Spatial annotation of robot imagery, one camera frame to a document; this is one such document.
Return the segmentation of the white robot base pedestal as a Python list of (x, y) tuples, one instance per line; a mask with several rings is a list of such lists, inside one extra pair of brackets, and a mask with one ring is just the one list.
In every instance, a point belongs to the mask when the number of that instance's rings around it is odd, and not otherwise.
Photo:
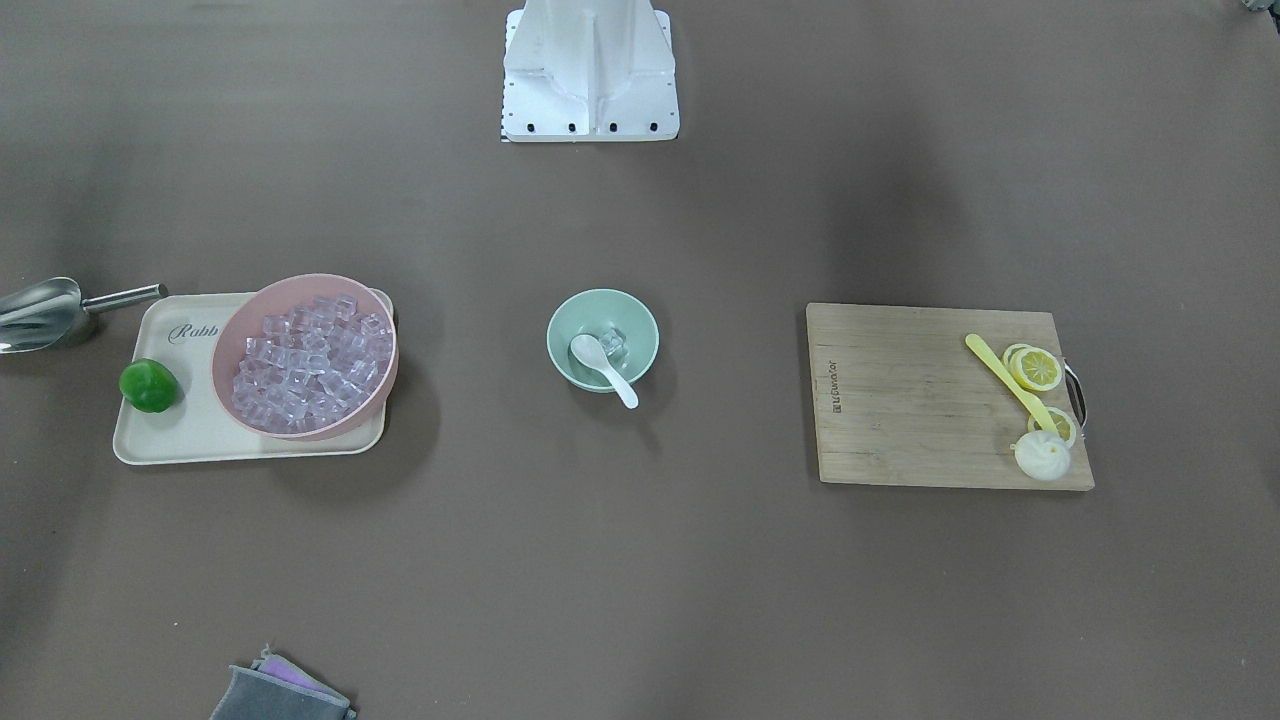
[(678, 137), (671, 19), (652, 3), (526, 1), (504, 32), (503, 141)]

